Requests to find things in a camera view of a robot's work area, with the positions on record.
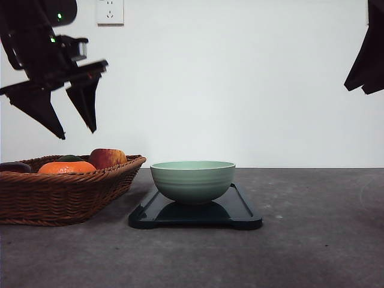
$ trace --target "red apple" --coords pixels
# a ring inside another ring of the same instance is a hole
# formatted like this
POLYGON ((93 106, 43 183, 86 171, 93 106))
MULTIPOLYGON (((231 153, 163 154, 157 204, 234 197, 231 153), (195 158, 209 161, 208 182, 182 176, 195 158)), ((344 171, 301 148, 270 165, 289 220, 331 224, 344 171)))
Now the red apple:
POLYGON ((121 150, 98 148, 92 151, 88 160, 96 169, 104 169, 117 164, 124 164, 127 158, 121 150))

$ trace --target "bowl rim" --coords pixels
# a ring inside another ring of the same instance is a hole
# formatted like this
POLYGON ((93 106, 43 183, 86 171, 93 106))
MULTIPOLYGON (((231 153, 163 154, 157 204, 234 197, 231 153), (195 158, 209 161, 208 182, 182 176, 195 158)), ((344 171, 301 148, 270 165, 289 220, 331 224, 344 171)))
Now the bowl rim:
POLYGON ((158 170, 175 170, 175 171, 201 171, 201 170, 216 170, 216 169, 223 169, 223 168, 232 168, 236 167, 235 163, 227 162, 227 161, 212 161, 212 160, 185 160, 185 161, 169 161, 169 162, 160 162, 155 163, 150 166, 151 169, 158 169, 158 170), (196 169, 176 169, 176 168, 164 168, 164 167, 155 167, 155 165, 161 165, 161 164, 169 164, 169 163, 200 163, 200 162, 215 162, 215 163, 221 163, 223 166, 215 167, 215 168, 196 168, 196 169))

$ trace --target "gray tabletop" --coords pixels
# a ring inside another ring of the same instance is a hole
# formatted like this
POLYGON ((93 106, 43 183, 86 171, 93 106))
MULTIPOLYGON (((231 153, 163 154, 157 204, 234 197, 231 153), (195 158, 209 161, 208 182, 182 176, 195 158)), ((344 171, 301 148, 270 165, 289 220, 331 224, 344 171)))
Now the gray tabletop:
POLYGON ((83 224, 1 225, 2 288, 384 287, 383 169, 237 169, 257 230, 138 230, 131 190, 83 224))

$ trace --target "electrical socket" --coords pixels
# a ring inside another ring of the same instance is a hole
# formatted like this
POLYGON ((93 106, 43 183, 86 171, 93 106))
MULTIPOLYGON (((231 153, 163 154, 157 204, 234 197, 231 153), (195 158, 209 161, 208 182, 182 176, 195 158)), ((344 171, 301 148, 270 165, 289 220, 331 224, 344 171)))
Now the electrical socket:
POLYGON ((124 0, 96 0, 98 25, 124 25, 124 0))

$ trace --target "orange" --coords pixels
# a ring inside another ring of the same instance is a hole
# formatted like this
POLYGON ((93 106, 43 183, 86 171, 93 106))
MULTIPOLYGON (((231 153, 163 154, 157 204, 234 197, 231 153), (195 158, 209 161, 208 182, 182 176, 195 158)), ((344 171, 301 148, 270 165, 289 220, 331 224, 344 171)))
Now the orange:
POLYGON ((44 164, 37 173, 86 173, 96 171, 95 166, 85 161, 78 162, 49 162, 44 164))

